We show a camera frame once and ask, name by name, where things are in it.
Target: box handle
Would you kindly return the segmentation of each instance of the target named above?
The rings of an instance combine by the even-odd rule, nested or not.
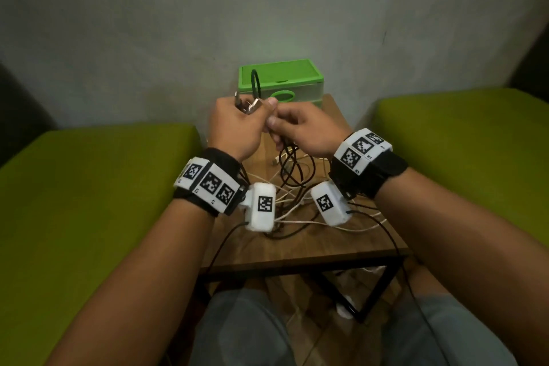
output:
[[[291,90],[280,90],[271,94],[271,97],[275,97],[280,103],[288,103],[295,99],[295,93]]]

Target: white sensor box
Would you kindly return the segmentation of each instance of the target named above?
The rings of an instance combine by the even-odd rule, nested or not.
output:
[[[269,232],[275,225],[276,187],[266,182],[256,182],[246,192],[244,201],[239,205],[245,208],[244,221],[250,231]]]
[[[313,187],[311,197],[324,221],[330,226],[339,226],[352,216],[347,213],[351,210],[347,200],[332,181],[324,181]]]

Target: plastic container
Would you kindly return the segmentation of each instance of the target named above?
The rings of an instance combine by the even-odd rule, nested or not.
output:
[[[310,59],[245,65],[238,69],[238,90],[250,94],[251,70],[257,71],[261,97],[276,97],[280,102],[311,101],[322,106],[324,76]]]

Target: wristband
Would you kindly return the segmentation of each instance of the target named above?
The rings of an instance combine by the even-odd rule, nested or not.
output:
[[[240,164],[216,148],[191,158],[174,186],[174,198],[183,198],[217,217],[231,214],[245,195],[246,187],[236,180]]]
[[[373,199],[389,177],[408,168],[392,150],[390,143],[369,129],[354,132],[335,152],[330,177],[348,200],[360,192]]]

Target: lime green bench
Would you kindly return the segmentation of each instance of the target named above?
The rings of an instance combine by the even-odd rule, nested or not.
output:
[[[379,102],[373,130],[413,167],[549,246],[549,104],[514,89]]]
[[[70,129],[0,168],[0,364],[44,363],[200,150],[187,124]]]

